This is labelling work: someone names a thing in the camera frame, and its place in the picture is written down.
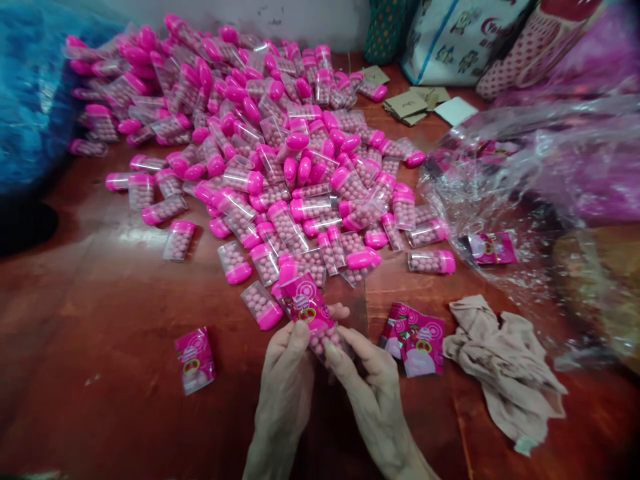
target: pink fabric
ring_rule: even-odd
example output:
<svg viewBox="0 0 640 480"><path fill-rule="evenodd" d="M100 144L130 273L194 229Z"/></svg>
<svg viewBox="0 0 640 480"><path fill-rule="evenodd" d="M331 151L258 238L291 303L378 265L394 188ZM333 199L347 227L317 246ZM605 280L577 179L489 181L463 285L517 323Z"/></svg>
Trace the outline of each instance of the pink fabric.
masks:
<svg viewBox="0 0 640 480"><path fill-rule="evenodd" d="M500 326L482 295L449 306L459 326L444 340L445 356L480 380L491 419L528 456L547 437L547 420L565 417L567 393L545 363L533 325L503 312Z"/></svg>

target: patterned bag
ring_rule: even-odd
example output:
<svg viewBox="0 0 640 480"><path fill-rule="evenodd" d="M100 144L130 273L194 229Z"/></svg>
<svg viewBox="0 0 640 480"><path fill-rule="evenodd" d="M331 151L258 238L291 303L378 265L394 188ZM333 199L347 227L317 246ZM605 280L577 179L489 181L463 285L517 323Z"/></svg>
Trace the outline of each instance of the patterned bag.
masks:
<svg viewBox="0 0 640 480"><path fill-rule="evenodd" d="M530 0L423 0L402 69L414 85L475 85Z"/></svg>

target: finger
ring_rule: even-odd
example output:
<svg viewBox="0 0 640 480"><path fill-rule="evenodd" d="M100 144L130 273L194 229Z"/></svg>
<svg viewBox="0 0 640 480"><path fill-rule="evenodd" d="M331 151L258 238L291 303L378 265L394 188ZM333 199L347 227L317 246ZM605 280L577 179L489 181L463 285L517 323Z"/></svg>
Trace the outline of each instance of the finger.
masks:
<svg viewBox="0 0 640 480"><path fill-rule="evenodd" d="M348 318L351 311L348 307L345 307L342 303L334 303L333 305L328 305L329 313L336 320L344 320Z"/></svg>
<svg viewBox="0 0 640 480"><path fill-rule="evenodd" d="M369 386L358 376L355 365L344 350L330 341L324 344L324 348L327 363L349 395L355 397L373 395Z"/></svg>
<svg viewBox="0 0 640 480"><path fill-rule="evenodd" d="M278 360L278 366L282 368L283 372L289 372L297 368L309 346L309 338L310 334L307 322L295 322L287 348L280 357L280 360Z"/></svg>
<svg viewBox="0 0 640 480"><path fill-rule="evenodd" d="M338 326L338 333L353 348L353 351L362 360L362 365L369 374L380 375L384 372L385 364L382 355L380 355L380 348L354 329Z"/></svg>

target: pink candy label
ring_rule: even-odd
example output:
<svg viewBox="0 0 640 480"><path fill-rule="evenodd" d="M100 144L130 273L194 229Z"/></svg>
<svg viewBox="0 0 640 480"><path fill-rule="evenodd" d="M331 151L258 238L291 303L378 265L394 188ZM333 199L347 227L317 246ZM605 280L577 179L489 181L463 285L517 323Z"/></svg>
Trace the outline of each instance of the pink candy label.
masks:
<svg viewBox="0 0 640 480"><path fill-rule="evenodd" d="M444 321L395 302L380 340L381 347L402 358L407 377L444 373Z"/></svg>
<svg viewBox="0 0 640 480"><path fill-rule="evenodd" d="M467 242L473 258L480 265L518 263L513 240L508 232L468 235Z"/></svg>
<svg viewBox="0 0 640 480"><path fill-rule="evenodd" d="M207 337L207 328L178 338L175 351L182 363L182 386L189 395L215 380L216 372Z"/></svg>

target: wooden table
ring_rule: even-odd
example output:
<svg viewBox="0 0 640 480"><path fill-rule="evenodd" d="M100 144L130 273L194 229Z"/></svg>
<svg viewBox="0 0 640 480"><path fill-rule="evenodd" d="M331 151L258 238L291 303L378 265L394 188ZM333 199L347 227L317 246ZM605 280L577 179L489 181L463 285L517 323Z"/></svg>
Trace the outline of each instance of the wooden table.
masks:
<svg viewBox="0 0 640 480"><path fill-rule="evenodd" d="M346 67L346 57L337 57ZM351 57L352 70L362 67ZM389 96L408 83L396 66ZM477 107L472 91L450 89ZM448 127L432 115L412 129L360 98L367 122L388 137L433 148ZM143 224L127 196L104 188L136 153L112 146L105 159L76 159L47 202L60 214L54 238L0 263L0 474L59 470L71 479L236 479L253 433L264 352L258 330L221 272L204 206L183 216L200 225L189 261L161 259L166 229ZM399 180L415 186L416 170ZM352 290L340 277L329 302L350 306L348 326L377 342L393 301L455 322L449 302L481 293L494 310L517 311L504 293L459 263L450 277L407 272L406 257L384 262ZM254 274L250 281L257 279ZM550 314L550 322L560 322ZM214 384L185 397L173 340L206 325L218 369ZM566 420L552 420L532 458L489 418L480 384L453 362L442 377L401 378L404 411L422 452L443 479L623 478L636 467L637 379L620 367L558 374L568 388ZM380 478L359 437L342 388L318 368L313 412L292 478Z"/></svg>

